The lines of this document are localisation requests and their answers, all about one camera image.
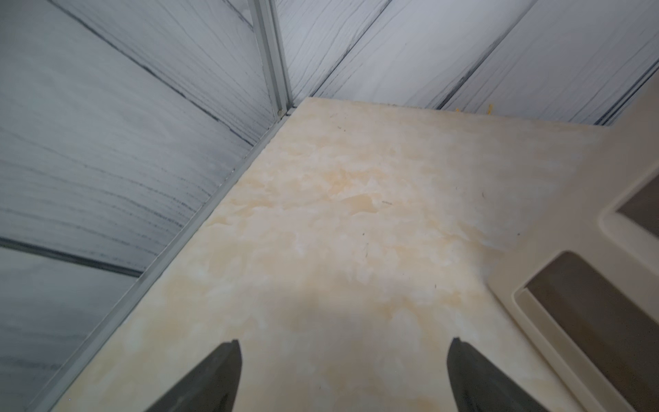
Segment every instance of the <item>cream marble-pattern wall panel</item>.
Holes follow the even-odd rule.
[[[606,132],[306,99],[54,411],[143,412],[239,339],[233,412],[456,412],[455,336],[580,411],[484,277]]]
[[[54,0],[254,144],[275,121],[256,37],[228,0]]]
[[[313,96],[391,0],[277,0],[293,103]]]
[[[0,56],[0,237],[142,271],[251,147],[44,0]]]
[[[539,0],[444,108],[601,124],[658,59],[656,0]]]
[[[134,282],[0,248],[0,409],[23,411]]]
[[[533,0],[393,0],[315,96],[436,108]]]

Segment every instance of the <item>dark streak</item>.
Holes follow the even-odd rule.
[[[85,231],[85,232],[87,232],[91,235],[95,235],[95,236],[107,239],[109,241],[119,243],[120,245],[124,245],[124,246],[128,246],[128,247],[134,247],[135,249],[141,250],[142,252],[146,252],[146,253],[148,253],[150,255],[153,255],[153,256],[156,256],[156,257],[158,256],[158,253],[156,253],[156,252],[154,252],[150,249],[141,247],[139,245],[134,245],[134,244],[132,244],[130,242],[127,242],[127,241],[124,241],[122,239],[112,237],[110,235],[106,235],[105,233],[90,229],[88,227],[80,226],[80,225],[77,225],[75,223],[69,223],[67,221],[53,219],[53,218],[47,218],[45,216],[39,216],[39,215],[30,214],[30,213],[26,213],[26,212],[19,212],[18,210],[13,210],[13,209],[0,208],[0,212],[10,213],[10,214],[22,216],[23,218],[28,218],[28,219],[33,219],[33,220],[40,220],[40,221],[47,221],[47,222],[51,222],[51,223],[56,223],[56,224],[62,225],[64,227],[71,227],[73,229]]]
[[[328,75],[322,81],[318,82],[318,87],[316,87],[316,89],[313,92],[311,92],[309,94],[309,96],[315,96],[316,93],[318,93],[318,91],[323,86],[323,84],[325,84],[325,82],[331,77],[332,73],[334,73],[334,70],[336,70],[338,68],[338,66],[341,64],[341,62],[348,56],[348,54],[353,50],[353,48],[359,43],[359,41],[362,39],[362,37],[364,37],[364,35],[371,28],[373,23],[375,23],[380,18],[380,16],[382,16],[382,13],[384,13],[385,9],[387,7],[389,7],[391,2],[392,2],[392,0],[387,0],[387,3],[384,5],[384,7],[382,7],[382,9],[380,9],[380,12],[378,13],[378,15],[375,16],[373,21],[371,21],[371,23],[368,24],[368,26],[364,29],[364,31],[362,31],[361,34],[359,36],[357,36],[357,39],[346,49],[345,53],[339,58],[339,60],[331,68],[331,70],[329,70]]]
[[[104,222],[107,223],[108,225],[112,225],[112,226],[116,227],[118,230],[125,230],[125,231],[128,231],[129,233],[131,233],[131,234],[134,235],[134,236],[140,237],[140,238],[145,239],[145,240],[147,240],[147,241],[149,241],[149,242],[151,242],[151,243],[154,243],[154,244],[157,245],[157,246],[163,247],[163,249],[167,246],[166,243],[160,243],[158,240],[149,237],[149,235],[147,235],[147,234],[145,234],[145,233],[139,233],[139,232],[137,232],[137,231],[134,231],[134,230],[132,230],[132,229],[130,228],[130,226],[124,228],[124,227],[122,227],[122,226],[119,225],[119,222],[113,221],[112,219],[105,218],[105,217],[102,216],[102,215],[95,214],[94,212],[92,212],[92,211],[90,211],[90,210],[85,210],[85,209],[75,208],[74,206],[71,206],[71,205],[68,205],[68,204],[58,204],[57,202],[54,202],[54,201],[52,201],[52,200],[50,200],[50,199],[34,199],[34,198],[30,198],[30,199],[31,199],[31,200],[36,200],[36,201],[38,201],[38,202],[42,202],[42,203],[44,203],[44,204],[46,204],[46,205],[53,206],[54,208],[56,208],[56,207],[62,207],[62,208],[64,208],[64,209],[66,209],[66,210],[69,210],[69,211],[72,211],[72,212],[79,213],[80,216],[83,216],[84,214],[89,214],[89,215],[92,216],[94,219],[97,219],[97,220],[100,220],[100,221],[104,221]]]
[[[38,256],[44,256],[46,258],[61,260],[63,262],[75,263],[93,269],[106,270],[108,272],[114,272],[117,274],[132,276],[134,278],[139,278],[140,275],[142,274],[142,272],[140,272],[139,270],[125,268],[123,266],[118,266],[112,263],[100,262],[94,259],[83,258],[81,256],[77,256],[74,254],[69,254],[69,253],[61,252],[59,250],[49,249],[37,245],[31,245],[29,243],[15,241],[12,239],[7,239],[5,237],[0,237],[0,247],[17,250],[19,252],[36,254]]]
[[[149,73],[150,75],[152,75],[152,76],[155,77],[156,79],[160,80],[160,82],[161,82],[162,84],[164,84],[165,86],[167,86],[168,88],[170,88],[171,90],[173,90],[174,92],[176,92],[176,94],[178,94],[180,97],[182,97],[182,98],[184,98],[185,100],[187,100],[188,102],[192,103],[192,105],[193,105],[194,107],[196,107],[197,109],[203,111],[203,112],[204,112],[206,115],[208,115],[211,119],[213,119],[214,121],[216,121],[216,122],[218,122],[218,123],[222,123],[223,125],[225,125],[225,126],[229,129],[229,131],[231,131],[233,134],[235,134],[235,135],[236,135],[239,139],[241,139],[243,142],[249,144],[250,147],[254,147],[254,143],[251,143],[249,140],[247,140],[247,139],[245,139],[244,137],[242,137],[241,135],[239,135],[238,132],[236,132],[235,130],[233,130],[233,129],[231,128],[231,126],[229,126],[227,123],[223,122],[219,117],[215,116],[213,113],[211,113],[211,112],[208,111],[207,109],[204,109],[202,106],[200,106],[198,103],[194,102],[193,100],[190,100],[187,96],[185,96],[185,94],[183,94],[182,91],[176,89],[174,86],[172,86],[171,84],[167,83],[164,79],[162,79],[160,76],[158,76],[158,75],[157,75],[152,69],[150,69],[150,68],[147,67],[146,65],[141,64],[141,63],[138,62],[136,59],[134,59],[133,57],[131,57],[130,55],[128,55],[127,53],[125,53],[123,50],[119,49],[116,45],[114,45],[113,43],[111,43],[108,39],[104,38],[99,32],[97,32],[96,30],[94,30],[89,24],[85,23],[81,18],[77,17],[76,15],[74,15],[73,13],[71,13],[70,11],[66,10],[63,6],[60,6],[59,4],[57,4],[57,3],[55,2],[55,0],[47,0],[47,1],[48,1],[48,3],[51,3],[53,6],[57,7],[60,11],[62,11],[63,13],[65,13],[67,16],[71,17],[73,20],[75,20],[75,21],[77,21],[78,23],[80,23],[83,27],[85,27],[87,30],[89,30],[91,33],[93,33],[93,34],[94,34],[96,37],[98,37],[99,39],[103,40],[105,43],[107,43],[107,44],[108,44],[110,47],[112,47],[114,50],[117,50],[119,53],[121,53],[122,55],[124,55],[125,57],[127,57],[130,61],[132,61],[133,63],[135,63],[135,64],[138,65],[139,67],[142,67],[147,73]]]
[[[84,187],[85,189],[88,189],[88,190],[91,190],[91,191],[100,192],[100,193],[103,193],[103,194],[105,194],[105,195],[107,195],[107,196],[111,196],[111,197],[119,198],[119,199],[121,199],[121,200],[124,200],[125,202],[128,202],[128,203],[132,204],[133,206],[136,206],[136,207],[138,207],[138,208],[140,208],[140,209],[143,209],[143,210],[145,210],[145,211],[147,211],[147,212],[149,212],[149,213],[151,213],[151,214],[153,214],[153,215],[155,215],[155,216],[157,216],[157,217],[159,217],[159,218],[161,218],[161,219],[163,219],[163,220],[165,220],[165,221],[168,221],[169,223],[172,223],[173,225],[176,225],[177,227],[179,227],[179,228],[181,228],[181,229],[183,228],[183,224],[179,223],[178,221],[174,220],[173,218],[170,218],[170,217],[168,217],[168,216],[165,216],[165,215],[163,215],[162,213],[159,213],[159,212],[157,212],[157,211],[155,211],[155,210],[153,210],[153,209],[151,209],[151,208],[149,208],[149,207],[147,207],[147,206],[145,206],[145,205],[143,205],[143,204],[141,204],[141,203],[138,203],[138,202],[136,202],[135,200],[133,200],[133,199],[127,197],[127,196],[123,196],[123,195],[121,195],[121,194],[114,193],[114,192],[111,192],[111,191],[106,191],[106,190],[100,189],[100,188],[98,188],[98,187],[93,187],[93,186],[85,185],[85,184],[83,184],[83,183],[75,183],[75,182],[72,182],[72,181],[66,180],[66,179],[64,179],[64,178],[62,178],[62,177],[59,177],[59,176],[56,176],[56,175],[49,175],[49,174],[47,174],[47,173],[45,173],[45,172],[43,172],[43,171],[40,171],[40,170],[34,169],[33,167],[29,167],[29,166],[25,166],[25,165],[18,165],[18,164],[15,164],[15,163],[7,162],[7,161],[5,161],[5,160],[0,160],[0,162],[1,162],[1,163],[8,164],[8,165],[11,165],[11,166],[16,167],[16,168],[18,168],[18,169],[24,169],[24,170],[31,171],[32,173],[35,173],[35,174],[37,174],[37,175],[46,176],[46,177],[48,177],[48,178],[50,178],[50,179],[53,179],[53,180],[56,180],[56,181],[60,181],[60,182],[62,182],[62,183],[66,183],[66,184],[68,184],[68,185],[78,186],[78,187]],[[181,215],[182,217],[184,217],[184,218],[187,219],[187,220],[190,219],[189,216],[183,215],[183,214],[181,214],[181,213],[177,213],[177,214]]]
[[[11,326],[11,325],[0,325],[0,331],[2,331],[3,334],[8,334],[8,335],[14,335],[14,336],[20,336],[20,337],[32,338],[32,339],[47,339],[50,341],[57,341],[57,342],[80,343],[87,338],[87,334],[57,335],[54,333],[47,333],[47,332],[28,331],[23,328]]]
[[[22,235],[20,236],[21,241],[23,243],[27,243],[29,245],[40,245],[42,247],[45,247],[47,249],[53,249],[53,250],[58,250],[58,244],[52,241],[40,239],[38,237],[33,237],[29,235]],[[141,271],[146,269],[147,265],[136,265],[133,264],[132,262],[129,262],[125,259],[122,259],[118,256],[110,256],[108,254],[105,254],[103,252],[100,252],[98,250],[85,250],[80,247],[76,247],[73,245],[67,245],[67,250],[69,250],[69,254],[78,256],[78,255],[84,255],[84,254],[93,254],[95,257],[93,260],[98,260],[99,262],[105,262],[105,261],[112,261],[116,262],[115,264],[120,267],[127,267],[127,268],[133,268],[135,270]]]
[[[31,182],[30,184],[31,184],[31,185],[34,185],[34,186],[37,186],[37,185],[38,185],[38,186],[39,186],[39,189],[41,189],[41,188],[52,189],[52,187],[50,187],[49,185],[45,185],[45,184],[43,184],[43,183],[41,183],[41,182]],[[66,187],[66,188],[64,188],[64,189],[60,189],[60,190],[63,192],[65,189],[66,189],[66,190],[70,190],[71,188]],[[147,225],[149,225],[149,226],[152,226],[152,227],[156,228],[156,229],[159,230],[159,231],[164,231],[166,234],[171,235],[172,237],[174,237],[174,236],[176,235],[176,233],[178,233],[178,231],[172,232],[172,231],[170,231],[170,230],[169,230],[168,228],[166,228],[166,227],[162,227],[162,226],[156,224],[155,222],[152,222],[152,221],[149,220],[149,219],[145,219],[144,217],[141,216],[141,214],[135,214],[135,213],[130,212],[130,211],[124,209],[124,208],[120,208],[120,207],[118,207],[118,206],[117,206],[116,204],[114,204],[114,203],[106,203],[106,202],[103,202],[103,201],[101,201],[101,200],[99,200],[99,199],[93,197],[93,196],[92,196],[92,197],[85,197],[83,194],[80,194],[80,193],[78,193],[78,192],[74,192],[74,191],[69,191],[69,193],[67,194],[67,196],[81,196],[81,197],[84,197],[84,198],[85,198],[86,200],[88,200],[88,201],[95,202],[95,203],[101,205],[102,207],[110,207],[111,209],[118,210],[120,213],[122,213],[122,214],[126,214],[126,215],[130,216],[131,218],[134,218],[134,219],[137,219],[137,220],[143,221],[145,224],[147,224]],[[66,208],[69,208],[69,209],[71,209],[71,210],[74,210],[74,209],[71,208],[68,204],[62,204],[61,206],[66,207]]]
[[[154,189],[154,188],[152,188],[152,187],[149,187],[149,186],[145,185],[144,183],[141,183],[140,181],[137,181],[137,180],[134,180],[134,179],[130,179],[129,177],[121,176],[121,175],[118,175],[118,174],[116,174],[116,173],[112,173],[112,172],[110,172],[110,171],[108,171],[108,170],[104,170],[104,169],[102,169],[102,168],[100,168],[100,167],[92,166],[92,165],[90,165],[90,164],[87,164],[87,163],[85,163],[85,162],[83,162],[83,161],[81,161],[81,160],[75,158],[75,157],[69,156],[69,155],[64,154],[64,153],[60,153],[60,152],[56,151],[55,149],[52,149],[52,148],[50,148],[50,147],[48,147],[48,146],[46,146],[46,145],[40,144],[40,143],[38,143],[38,142],[34,142],[34,141],[32,141],[32,140],[26,139],[26,138],[24,138],[23,136],[20,136],[20,135],[18,135],[18,134],[13,133],[13,132],[5,131],[5,133],[11,135],[12,137],[14,137],[14,138],[17,139],[17,140],[20,140],[20,141],[22,141],[22,142],[25,142],[25,143],[27,143],[27,144],[31,144],[31,145],[33,145],[33,146],[36,146],[36,147],[42,149],[42,150],[45,150],[46,152],[49,152],[49,153],[52,153],[52,154],[56,154],[56,155],[58,155],[58,156],[61,156],[62,158],[65,158],[66,160],[69,160],[69,161],[72,162],[72,163],[75,163],[75,164],[81,165],[81,166],[84,167],[85,169],[95,170],[95,171],[97,171],[97,172],[99,172],[99,173],[101,173],[101,174],[108,175],[108,176],[112,176],[112,177],[114,177],[114,178],[116,178],[116,179],[118,179],[118,180],[120,180],[120,181],[126,181],[126,182],[129,182],[129,183],[133,184],[133,185],[138,185],[138,186],[142,187],[142,188],[143,188],[144,190],[146,190],[146,191],[154,192],[154,193],[157,193],[157,194],[159,194],[159,195],[161,195],[161,196],[164,196],[164,197],[166,197],[166,198],[171,199],[171,200],[174,201],[175,203],[180,204],[181,206],[183,206],[184,208],[190,210],[191,212],[196,212],[196,211],[197,211],[197,209],[195,209],[195,208],[189,206],[186,202],[184,202],[184,201],[182,201],[182,200],[179,200],[178,198],[176,198],[176,197],[174,197],[174,196],[171,196],[170,194],[167,194],[167,193],[165,193],[165,192],[162,192],[162,191],[159,191],[159,190]]]
[[[13,356],[1,356],[0,365],[17,366],[25,369],[58,370],[62,365],[58,363],[33,362]]]
[[[494,50],[495,50],[495,49],[501,44],[501,42],[503,41],[503,39],[504,39],[506,36],[508,36],[508,34],[510,34],[511,31],[513,31],[513,29],[515,28],[515,26],[516,26],[516,25],[522,20],[522,18],[524,18],[524,16],[527,15],[527,13],[529,12],[529,10],[531,10],[531,8],[535,5],[535,3],[536,3],[537,1],[538,1],[538,0],[534,0],[534,1],[532,1],[531,4],[527,7],[527,9],[524,10],[524,11],[522,12],[521,15],[519,15],[519,17],[517,18],[517,20],[515,20],[515,22],[514,22],[513,24],[510,25],[510,27],[508,28],[508,30],[506,30],[505,32],[503,32],[503,34],[502,34],[501,36],[499,36],[496,40],[494,40],[494,43],[492,43],[492,44],[490,45],[490,47],[488,47],[488,49],[485,51],[485,53],[483,53],[483,54],[478,58],[478,60],[477,60],[476,63],[471,67],[471,69],[469,69],[469,70],[467,71],[467,73],[466,73],[464,76],[462,76],[462,78],[460,78],[460,80],[458,81],[458,83],[453,87],[453,89],[449,92],[449,94],[446,95],[446,97],[444,98],[444,100],[442,100],[442,101],[440,102],[440,104],[439,104],[437,107],[435,107],[435,109],[437,109],[437,110],[441,110],[441,109],[442,109],[442,108],[443,108],[443,107],[449,102],[449,100],[450,100],[451,98],[453,98],[453,96],[455,96],[455,94],[458,92],[458,90],[460,90],[460,88],[461,88],[462,86],[465,85],[465,83],[467,82],[467,80],[469,80],[469,78],[470,78],[470,77],[476,72],[476,70],[478,70],[478,68],[479,68],[479,67],[485,62],[485,60],[487,60],[487,58],[492,54],[492,52],[493,52],[493,51],[494,51]]]
[[[649,69],[643,73],[631,87],[626,91],[620,99],[618,99],[609,110],[607,110],[596,122],[597,126],[604,126],[614,118],[617,113],[625,107],[625,104],[645,85],[645,83],[654,76],[654,73],[659,70],[659,59],[656,60]]]
[[[224,3],[227,4],[227,6],[229,6],[229,8],[230,8],[231,10],[233,10],[233,11],[236,12],[236,14],[238,15],[238,17],[239,17],[239,18],[240,18],[245,24],[247,24],[247,26],[249,26],[250,30],[254,31],[254,26],[252,25],[252,23],[249,22],[249,20],[247,20],[247,19],[245,18],[245,16],[243,16],[243,14],[240,12],[240,10],[236,9],[236,8],[231,4],[231,2],[230,2],[229,0],[223,0],[223,1],[224,1]]]

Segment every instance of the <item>wall seam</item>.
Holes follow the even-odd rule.
[[[606,125],[617,113],[625,107],[625,104],[643,87],[643,85],[654,76],[659,69],[659,59],[657,59],[649,69],[647,69],[631,87],[616,102],[604,112],[604,114],[595,122],[596,126]]]
[[[43,256],[46,258],[59,260],[61,262],[69,262],[69,263],[77,264],[79,266],[87,266],[88,268],[105,270],[106,272],[113,272],[116,274],[131,276],[133,278],[139,278],[142,275],[142,272],[136,269],[126,268],[124,266],[119,266],[112,263],[106,263],[100,260],[83,258],[75,254],[61,252],[59,250],[33,245],[31,243],[15,241],[13,239],[8,239],[6,237],[0,237],[0,247],[10,250],[16,250],[18,252],[35,254],[37,256]]]
[[[533,0],[533,2],[531,2],[531,4],[527,7],[527,9],[524,10],[519,15],[519,17],[517,17],[517,20],[513,24],[511,24],[510,27],[505,32],[503,32],[501,36],[499,36],[496,40],[494,40],[494,42],[490,45],[490,47],[488,47],[485,50],[485,52],[478,58],[478,60],[476,60],[476,63],[474,63],[471,69],[469,69],[467,73],[465,73],[465,75],[462,76],[460,80],[458,80],[458,83],[453,87],[453,89],[451,89],[451,91],[440,102],[440,104],[437,107],[435,107],[436,110],[441,110],[445,105],[448,104],[449,100],[451,100],[451,98],[453,98],[456,95],[456,93],[458,93],[458,91],[462,88],[462,86],[464,86],[465,83],[467,83],[467,81],[469,80],[469,78],[476,72],[476,70],[478,70],[478,68],[483,63],[485,63],[485,60],[487,60],[487,58],[494,52],[494,50],[497,47],[499,47],[499,45],[503,42],[503,40],[510,34],[510,32],[513,31],[513,29],[519,24],[519,22],[522,21],[524,16],[526,16],[529,13],[529,11],[533,8],[533,6],[536,5],[537,2],[538,0]]]
[[[245,16],[243,16],[243,14],[240,12],[240,10],[236,9],[236,7],[235,7],[233,4],[231,4],[231,2],[230,2],[229,0],[223,0],[223,1],[224,1],[224,3],[227,4],[227,6],[229,6],[229,8],[230,8],[231,10],[233,10],[233,11],[236,12],[236,14],[238,15],[238,17],[239,17],[239,18],[240,18],[245,24],[247,24],[247,26],[250,28],[250,30],[252,30],[252,33],[253,33],[253,32],[254,32],[254,26],[252,25],[252,23],[250,23],[250,22],[245,18]]]
[[[316,95],[316,93],[318,93],[318,91],[323,86],[323,84],[325,84],[325,82],[331,77],[332,73],[334,73],[334,71],[338,68],[338,66],[341,64],[341,62],[348,56],[348,54],[350,54],[350,52],[357,45],[357,43],[359,43],[359,41],[362,39],[362,37],[364,37],[366,32],[370,30],[371,26],[373,26],[373,24],[380,18],[380,16],[382,16],[382,13],[384,13],[385,9],[387,7],[389,7],[389,5],[391,4],[392,1],[393,0],[387,0],[387,3],[382,7],[382,9],[378,13],[378,15],[373,19],[373,21],[371,21],[371,23],[369,23],[369,25],[361,32],[361,34],[359,34],[357,39],[351,45],[348,46],[345,53],[338,59],[336,64],[331,68],[328,75],[322,81],[320,81],[318,83],[318,86],[314,89],[313,92],[311,92],[311,94],[309,94],[309,96],[313,97],[313,96]]]

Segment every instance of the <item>gray wood-grain wall panel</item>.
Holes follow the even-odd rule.
[[[311,96],[391,0],[277,0],[293,103]]]
[[[659,1],[539,0],[444,109],[595,124],[659,59]]]
[[[0,248],[0,409],[23,411],[135,280]]]
[[[274,124],[256,37],[223,0],[54,0],[252,144]]]
[[[142,271],[251,147],[45,0],[0,56],[0,237]]]
[[[315,96],[435,108],[532,2],[392,0]]]

